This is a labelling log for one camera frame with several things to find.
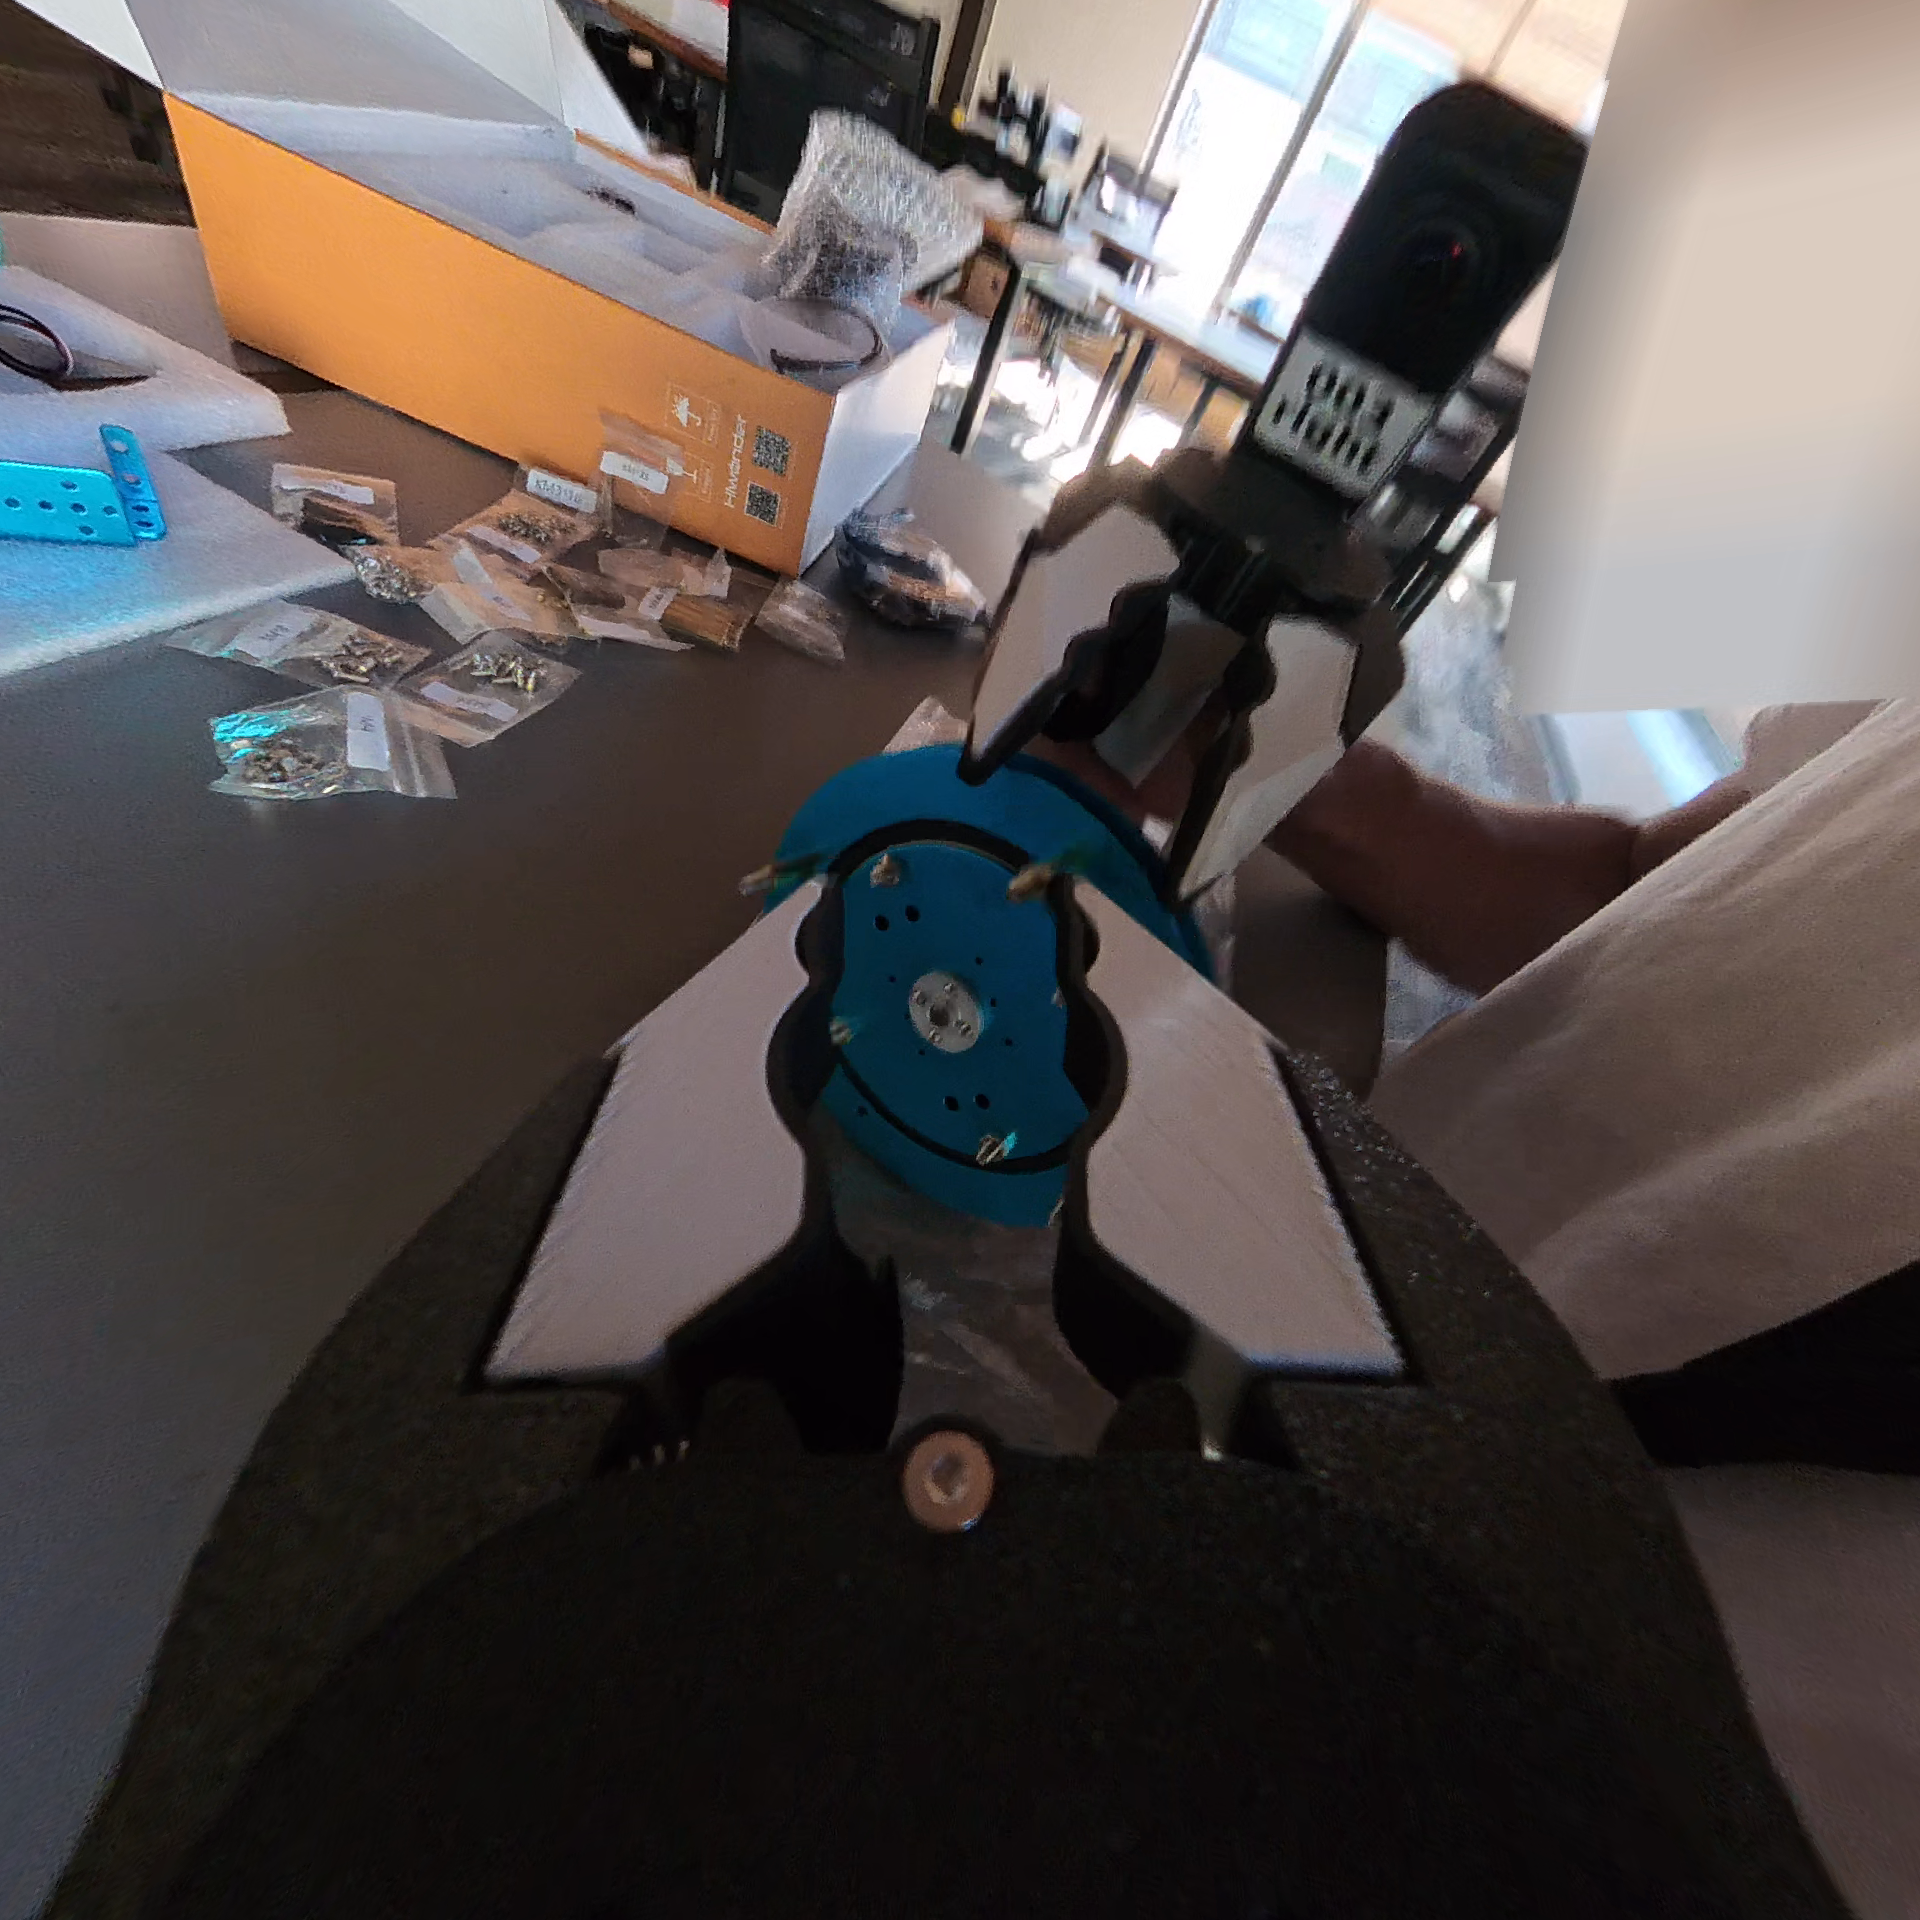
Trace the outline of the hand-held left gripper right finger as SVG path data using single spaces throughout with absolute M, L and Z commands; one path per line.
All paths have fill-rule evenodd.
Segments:
M 1266 1028 L 1088 881 L 1061 892 L 1071 1140 L 1053 1315 L 1094 1379 L 1400 1379 L 1406 1362 Z

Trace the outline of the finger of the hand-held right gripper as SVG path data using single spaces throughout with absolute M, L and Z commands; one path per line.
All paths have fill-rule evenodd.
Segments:
M 1311 618 L 1276 618 L 1262 646 L 1271 691 L 1230 712 L 1173 837 L 1180 901 L 1234 874 L 1347 750 L 1343 637 Z
M 957 778 L 984 785 L 1053 737 L 1142 782 L 1184 724 L 1167 678 L 1180 565 L 1174 541 L 1125 505 L 1058 547 L 1030 540 L 992 621 Z

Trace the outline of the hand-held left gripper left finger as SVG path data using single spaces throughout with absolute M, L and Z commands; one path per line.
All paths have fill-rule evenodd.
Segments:
M 639 1019 L 486 1358 L 486 1381 L 639 1377 L 805 1216 L 805 1153 L 770 1093 L 810 984 L 805 882 Z

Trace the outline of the blue metal turntable disc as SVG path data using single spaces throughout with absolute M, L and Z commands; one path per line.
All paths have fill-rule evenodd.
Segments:
M 1090 881 L 1214 980 L 1194 915 L 1160 898 L 1160 857 L 1114 804 L 1030 757 L 962 780 L 940 744 L 852 763 L 816 789 L 774 853 L 770 902 L 834 881 L 843 1037 L 823 1106 L 924 1198 L 1036 1230 L 1063 1202 L 1088 1099 L 1067 1074 L 1058 930 L 1032 867 Z

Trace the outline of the person's right forearm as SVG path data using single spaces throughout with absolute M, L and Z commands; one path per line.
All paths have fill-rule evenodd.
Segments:
M 1643 822 L 1488 800 L 1365 739 L 1266 843 L 1428 972 L 1484 995 L 1748 800 L 1735 778 Z

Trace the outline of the person's right hand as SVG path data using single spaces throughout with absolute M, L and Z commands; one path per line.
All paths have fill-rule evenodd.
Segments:
M 1139 809 L 1146 820 L 1180 822 L 1190 802 L 1194 785 L 1205 773 L 1216 739 L 1230 721 L 1226 704 L 1219 698 L 1210 698 L 1187 730 L 1167 745 L 1135 789 Z

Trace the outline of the black wrapped bundle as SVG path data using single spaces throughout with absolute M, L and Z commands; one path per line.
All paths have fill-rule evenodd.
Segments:
M 875 618 L 925 633 L 988 624 L 989 604 L 911 510 L 852 513 L 832 537 L 839 582 Z

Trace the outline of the bright window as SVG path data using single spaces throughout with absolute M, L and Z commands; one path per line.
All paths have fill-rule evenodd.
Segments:
M 1210 5 L 1154 148 L 1174 182 L 1166 299 L 1282 331 L 1384 142 L 1459 76 L 1455 49 L 1379 5 Z

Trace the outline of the clear plastic bag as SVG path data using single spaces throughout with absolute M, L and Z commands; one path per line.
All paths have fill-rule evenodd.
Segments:
M 946 709 L 924 701 L 883 755 L 949 744 L 962 750 L 960 733 Z M 951 1408 L 1021 1448 L 1084 1448 L 1106 1412 L 1053 1323 L 1053 1214 L 1042 1227 L 1014 1230 L 941 1206 L 839 1134 L 834 1198 L 848 1202 L 856 1246 L 888 1262 L 900 1283 L 903 1422 Z

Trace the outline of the bubble wrap bundle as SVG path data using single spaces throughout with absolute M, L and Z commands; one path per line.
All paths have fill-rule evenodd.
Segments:
M 839 305 L 887 331 L 980 237 L 980 216 L 884 128 L 816 110 L 762 269 L 774 297 Z

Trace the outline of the black mesh office chair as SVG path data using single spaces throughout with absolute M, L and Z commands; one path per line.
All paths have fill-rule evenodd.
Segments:
M 883 2 L 731 2 L 716 195 L 774 222 L 820 110 L 920 153 L 940 50 L 935 16 Z

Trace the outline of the pile of small screw bags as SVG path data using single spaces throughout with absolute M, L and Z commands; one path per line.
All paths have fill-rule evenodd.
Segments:
M 733 657 L 759 635 L 840 666 L 848 614 L 832 600 L 798 580 L 757 582 L 720 547 L 670 547 L 664 496 L 688 481 L 680 443 L 604 412 L 590 481 L 525 465 L 484 510 L 430 544 L 403 544 L 394 482 L 277 465 L 275 520 L 348 560 L 368 601 L 424 618 L 447 649 L 288 600 L 168 635 L 181 653 L 302 688 L 210 722 L 215 789 L 242 800 L 447 798 L 444 745 L 486 745 L 548 709 L 579 681 L 572 652 L 582 644 Z

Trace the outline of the orange cardboard box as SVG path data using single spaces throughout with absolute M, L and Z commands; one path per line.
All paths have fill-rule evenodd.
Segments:
M 231 337 L 454 440 L 590 481 L 636 419 L 692 467 L 667 523 L 778 571 L 920 443 L 949 317 L 834 338 L 764 291 L 764 227 L 562 128 L 167 115 Z

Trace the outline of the white foam sheet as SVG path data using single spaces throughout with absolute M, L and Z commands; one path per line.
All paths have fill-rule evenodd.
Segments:
M 4 372 L 10 465 L 106 467 L 103 426 L 128 426 L 156 482 L 167 534 L 108 547 L 4 541 L 6 678 L 181 628 L 198 618 L 342 586 L 349 569 L 264 513 L 264 485 L 224 485 L 189 450 L 252 445 L 290 459 L 282 398 L 232 363 L 200 240 L 187 227 L 4 216 L 4 302 L 76 348 L 143 369 L 115 392 L 47 393 Z

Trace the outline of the blue metal bracket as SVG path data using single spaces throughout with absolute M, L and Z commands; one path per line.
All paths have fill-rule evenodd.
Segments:
M 2 462 L 2 540 L 133 547 L 168 534 L 138 434 L 101 427 L 103 467 Z

